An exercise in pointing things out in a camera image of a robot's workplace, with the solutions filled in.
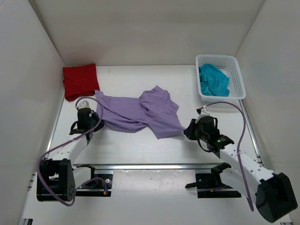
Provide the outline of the lilac t shirt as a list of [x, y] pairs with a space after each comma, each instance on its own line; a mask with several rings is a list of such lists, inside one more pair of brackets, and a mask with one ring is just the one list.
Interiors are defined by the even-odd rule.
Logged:
[[135, 133], [149, 127], [157, 139], [177, 136], [185, 130], [177, 116], [179, 106], [159, 86], [138, 98], [106, 96], [99, 90], [95, 97], [101, 103], [97, 113], [103, 113], [102, 120], [110, 129]]

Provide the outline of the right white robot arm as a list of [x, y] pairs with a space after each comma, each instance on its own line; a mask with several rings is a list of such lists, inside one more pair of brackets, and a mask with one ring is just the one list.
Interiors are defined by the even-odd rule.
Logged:
[[251, 206], [270, 223], [297, 209], [290, 179], [284, 173], [276, 174], [264, 168], [241, 152], [232, 139], [220, 133], [216, 118], [192, 119], [183, 133], [189, 140], [206, 143], [205, 151], [222, 160], [221, 164], [211, 168], [207, 178], [189, 183], [186, 188], [198, 187], [206, 192], [210, 191], [206, 187], [208, 184], [216, 189], [230, 186], [250, 200]]

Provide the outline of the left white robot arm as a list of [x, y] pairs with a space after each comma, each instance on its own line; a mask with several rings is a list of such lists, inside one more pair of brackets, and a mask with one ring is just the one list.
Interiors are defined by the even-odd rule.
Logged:
[[37, 163], [36, 197], [40, 202], [58, 201], [71, 206], [76, 189], [82, 184], [92, 188], [98, 183], [90, 166], [75, 166], [80, 153], [89, 145], [93, 134], [104, 127], [98, 114], [89, 107], [77, 109], [77, 121], [70, 129], [66, 144], [54, 148], [53, 155]]

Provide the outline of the red t shirt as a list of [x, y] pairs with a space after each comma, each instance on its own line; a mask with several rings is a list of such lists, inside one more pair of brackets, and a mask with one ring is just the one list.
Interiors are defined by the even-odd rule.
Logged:
[[63, 68], [65, 99], [69, 102], [80, 96], [93, 96], [100, 90], [96, 64]]

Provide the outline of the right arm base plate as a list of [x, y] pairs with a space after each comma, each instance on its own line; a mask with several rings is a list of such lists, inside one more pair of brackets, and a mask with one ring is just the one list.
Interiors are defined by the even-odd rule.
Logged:
[[197, 198], [241, 198], [241, 194], [231, 186], [217, 183], [211, 173], [196, 173], [196, 182], [189, 183], [186, 189], [196, 188]]

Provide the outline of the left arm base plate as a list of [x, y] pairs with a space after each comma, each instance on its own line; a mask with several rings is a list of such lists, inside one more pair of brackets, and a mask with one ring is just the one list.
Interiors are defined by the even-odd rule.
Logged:
[[79, 187], [76, 191], [76, 197], [110, 197], [113, 186], [113, 170], [94, 170], [91, 172], [91, 178], [100, 178], [92, 180], [89, 183]]

